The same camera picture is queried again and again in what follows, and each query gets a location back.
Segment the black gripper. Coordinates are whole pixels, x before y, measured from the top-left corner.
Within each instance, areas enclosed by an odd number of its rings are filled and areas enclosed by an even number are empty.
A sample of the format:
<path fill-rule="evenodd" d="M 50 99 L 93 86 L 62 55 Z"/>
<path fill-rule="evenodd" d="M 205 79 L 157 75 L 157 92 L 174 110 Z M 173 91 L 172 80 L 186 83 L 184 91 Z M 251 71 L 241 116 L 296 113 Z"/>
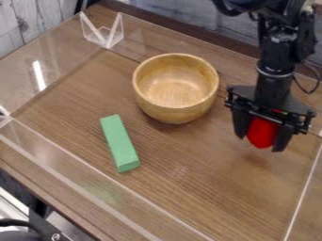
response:
<path fill-rule="evenodd" d="M 255 98 L 253 86 L 229 86 L 226 88 L 225 107 L 232 115 L 233 132 L 237 138 L 244 138 L 253 117 L 277 123 L 272 141 L 272 151 L 281 152 L 289 143 L 292 135 L 305 134 L 315 118 L 315 110 L 301 103 L 289 93 L 281 99 L 268 97 Z"/>

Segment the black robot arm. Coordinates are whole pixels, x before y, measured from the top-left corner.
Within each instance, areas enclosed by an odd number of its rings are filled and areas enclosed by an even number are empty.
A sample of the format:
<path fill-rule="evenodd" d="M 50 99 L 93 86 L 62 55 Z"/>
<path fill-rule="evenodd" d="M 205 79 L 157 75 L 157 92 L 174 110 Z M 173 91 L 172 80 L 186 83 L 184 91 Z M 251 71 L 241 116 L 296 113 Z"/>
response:
<path fill-rule="evenodd" d="M 257 24 L 260 58 L 256 84 L 225 89 L 233 133 L 259 149 L 283 151 L 305 134 L 315 110 L 292 95 L 296 66 L 313 54 L 313 0 L 210 0 L 229 17 L 247 14 Z"/>

